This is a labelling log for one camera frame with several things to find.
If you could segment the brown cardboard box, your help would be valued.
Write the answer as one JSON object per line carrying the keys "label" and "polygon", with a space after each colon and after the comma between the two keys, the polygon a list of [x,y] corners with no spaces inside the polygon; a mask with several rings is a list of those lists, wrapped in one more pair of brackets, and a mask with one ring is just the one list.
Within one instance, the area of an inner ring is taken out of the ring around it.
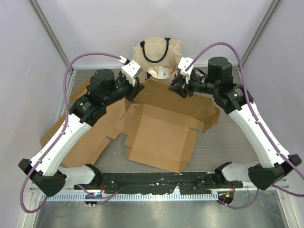
{"label": "brown cardboard box", "polygon": [[197,134],[216,125],[219,115],[212,98],[183,98],[168,85],[148,79],[115,129],[127,136],[129,160],[180,173],[191,161]]}

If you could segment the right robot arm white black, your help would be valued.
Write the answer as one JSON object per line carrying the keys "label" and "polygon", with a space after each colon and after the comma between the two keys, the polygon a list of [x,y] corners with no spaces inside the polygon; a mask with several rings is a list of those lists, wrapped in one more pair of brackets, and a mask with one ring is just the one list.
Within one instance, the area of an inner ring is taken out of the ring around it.
{"label": "right robot arm white black", "polygon": [[242,181],[266,190],[301,164],[301,158],[297,154],[291,155],[271,133],[252,96],[242,85],[233,82],[233,66],[225,57],[211,58],[206,74],[197,74],[192,61],[189,57],[180,59],[170,90],[184,98],[194,93],[211,95],[240,127],[258,157],[258,162],[226,162],[216,168],[218,173],[214,181],[217,186],[224,188],[232,181]]}

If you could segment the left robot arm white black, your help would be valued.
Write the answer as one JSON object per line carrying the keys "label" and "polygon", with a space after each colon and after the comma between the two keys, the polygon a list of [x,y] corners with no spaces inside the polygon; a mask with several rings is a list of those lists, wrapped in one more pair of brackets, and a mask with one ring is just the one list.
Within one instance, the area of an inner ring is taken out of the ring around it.
{"label": "left robot arm white black", "polygon": [[90,78],[86,93],[74,101],[55,135],[37,155],[19,162],[19,168],[47,197],[66,186],[79,185],[92,190],[100,186],[102,173],[95,166],[63,168],[60,164],[76,142],[106,114],[109,105],[123,98],[131,102],[144,89],[140,72],[141,69],[135,67],[122,67],[115,77],[110,69],[97,70]]}

